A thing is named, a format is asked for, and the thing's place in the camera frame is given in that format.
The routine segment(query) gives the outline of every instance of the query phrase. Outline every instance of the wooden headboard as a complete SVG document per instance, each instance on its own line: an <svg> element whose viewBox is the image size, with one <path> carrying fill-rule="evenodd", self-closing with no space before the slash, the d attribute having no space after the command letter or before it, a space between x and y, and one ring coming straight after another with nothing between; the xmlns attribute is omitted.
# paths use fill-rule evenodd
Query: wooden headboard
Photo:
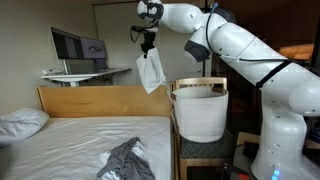
<svg viewBox="0 0 320 180"><path fill-rule="evenodd" d="M171 102L164 85L147 94L143 86L38 87L50 117L167 116Z"/></svg>

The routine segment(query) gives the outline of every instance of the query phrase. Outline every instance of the white wall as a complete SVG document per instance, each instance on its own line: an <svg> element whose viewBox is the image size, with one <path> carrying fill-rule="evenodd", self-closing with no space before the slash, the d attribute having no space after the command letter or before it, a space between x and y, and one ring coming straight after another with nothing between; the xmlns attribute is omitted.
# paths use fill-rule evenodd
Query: white wall
<svg viewBox="0 0 320 180"><path fill-rule="evenodd" d="M130 39L130 27L145 24L137 14L137 3L97 5L94 9L99 39L106 44L108 64L132 68L132 71L117 74L118 84L140 84L136 60L143 54L140 44L144 38L141 34L136 44ZM160 26L154 45L159 49L167 82L202 75L198 72L202 69L202 63L195 63L184 54L184 46L190 37L191 34L177 33ZM206 72L210 76L211 61L207 61Z"/></svg>
<svg viewBox="0 0 320 180"><path fill-rule="evenodd" d="M50 27L96 38L89 0L0 1L0 115L21 107L40 108L36 87L55 86L41 70L62 68Z"/></svg>

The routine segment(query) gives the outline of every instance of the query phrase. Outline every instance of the white desk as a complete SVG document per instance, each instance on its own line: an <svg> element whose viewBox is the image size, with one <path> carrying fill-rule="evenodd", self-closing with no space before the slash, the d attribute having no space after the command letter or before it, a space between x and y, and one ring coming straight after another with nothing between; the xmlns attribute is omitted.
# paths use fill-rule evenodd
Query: white desk
<svg viewBox="0 0 320 180"><path fill-rule="evenodd" d="M114 74L121 71L128 71L131 68L111 68L108 71L103 71L99 73L88 73L88 74L55 74L55 75L45 75L41 76L42 79L49 79L52 81L68 82L71 87L79 86L79 81L91 79L93 77L104 76L108 74Z"/></svg>

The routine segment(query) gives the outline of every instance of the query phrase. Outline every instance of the pillow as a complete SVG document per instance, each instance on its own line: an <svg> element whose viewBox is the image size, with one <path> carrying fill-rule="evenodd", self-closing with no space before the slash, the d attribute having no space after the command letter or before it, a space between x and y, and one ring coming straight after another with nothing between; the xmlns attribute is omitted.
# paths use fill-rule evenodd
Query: pillow
<svg viewBox="0 0 320 180"><path fill-rule="evenodd" d="M22 108L0 116L0 147L22 141L38 132L49 119L43 111Z"/></svg>

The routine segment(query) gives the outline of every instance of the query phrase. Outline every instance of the wall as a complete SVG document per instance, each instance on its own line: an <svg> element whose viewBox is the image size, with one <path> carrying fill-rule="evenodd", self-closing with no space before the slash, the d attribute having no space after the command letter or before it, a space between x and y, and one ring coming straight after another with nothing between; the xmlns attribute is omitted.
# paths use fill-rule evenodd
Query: wall
<svg viewBox="0 0 320 180"><path fill-rule="evenodd" d="M320 16L319 0L295 0L249 24L274 48L313 43Z"/></svg>
<svg viewBox="0 0 320 180"><path fill-rule="evenodd" d="M136 60L143 54L140 44L144 37L141 34L136 43L130 39L130 27L143 27L146 23L137 14L137 3L96 5L94 9L99 39L104 40L106 44L108 64L111 67L132 68L129 72L117 74L118 84L140 84ZM184 52L184 46L191 35L177 33L160 25L154 45L159 50L167 82L202 76L202 63L193 62ZM206 75L210 76L211 61L206 62Z"/></svg>
<svg viewBox="0 0 320 180"><path fill-rule="evenodd" d="M0 22L0 115L40 108L36 87L56 86L40 78L42 69L63 67L50 27L97 36L89 0L3 0Z"/></svg>

